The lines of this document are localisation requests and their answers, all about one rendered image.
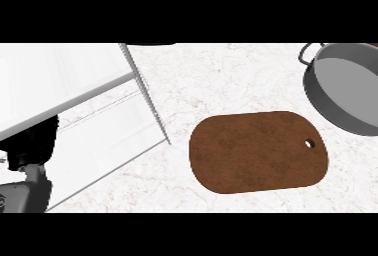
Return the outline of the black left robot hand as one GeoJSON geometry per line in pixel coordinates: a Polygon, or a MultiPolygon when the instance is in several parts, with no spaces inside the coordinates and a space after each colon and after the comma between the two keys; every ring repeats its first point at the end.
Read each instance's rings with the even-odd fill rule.
{"type": "Polygon", "coordinates": [[[10,171],[27,164],[42,165],[50,160],[57,127],[58,117],[53,116],[0,141],[0,150],[7,153],[10,171]]]}

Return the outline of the brown wooden cutting board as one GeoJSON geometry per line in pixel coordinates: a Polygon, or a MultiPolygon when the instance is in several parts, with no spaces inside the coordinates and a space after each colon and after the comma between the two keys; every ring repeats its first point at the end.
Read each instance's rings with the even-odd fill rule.
{"type": "Polygon", "coordinates": [[[190,168],[218,194],[311,186],[327,170],[327,152],[309,121],[289,111],[218,115],[196,125],[190,168]]]}

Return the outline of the grey metal pot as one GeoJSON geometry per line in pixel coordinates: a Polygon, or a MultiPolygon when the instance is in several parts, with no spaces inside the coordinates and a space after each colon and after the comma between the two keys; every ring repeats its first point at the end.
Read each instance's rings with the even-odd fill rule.
{"type": "Polygon", "coordinates": [[[371,43],[321,43],[305,65],[302,86],[323,118],[346,132],[378,136],[378,46],[371,43]]]}

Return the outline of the white cabinet panel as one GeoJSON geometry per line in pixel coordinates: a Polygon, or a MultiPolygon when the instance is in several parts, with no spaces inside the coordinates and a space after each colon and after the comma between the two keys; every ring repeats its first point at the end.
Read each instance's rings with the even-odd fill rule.
{"type": "Polygon", "coordinates": [[[47,176],[55,208],[117,168],[168,141],[166,131],[125,44],[115,46],[125,68],[116,85],[58,115],[47,176]]]}

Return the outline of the white open cabinet door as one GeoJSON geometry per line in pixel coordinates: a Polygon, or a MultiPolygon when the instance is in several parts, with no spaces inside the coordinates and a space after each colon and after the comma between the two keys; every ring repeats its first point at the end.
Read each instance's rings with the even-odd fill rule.
{"type": "Polygon", "coordinates": [[[132,78],[120,43],[0,43],[0,140],[132,78]]]}

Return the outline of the dark round object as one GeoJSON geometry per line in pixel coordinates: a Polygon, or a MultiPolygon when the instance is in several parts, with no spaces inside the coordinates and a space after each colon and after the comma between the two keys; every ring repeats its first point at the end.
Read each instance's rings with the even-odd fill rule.
{"type": "Polygon", "coordinates": [[[175,43],[125,43],[126,46],[146,46],[146,47],[154,47],[154,46],[169,46],[174,45],[175,43]]]}

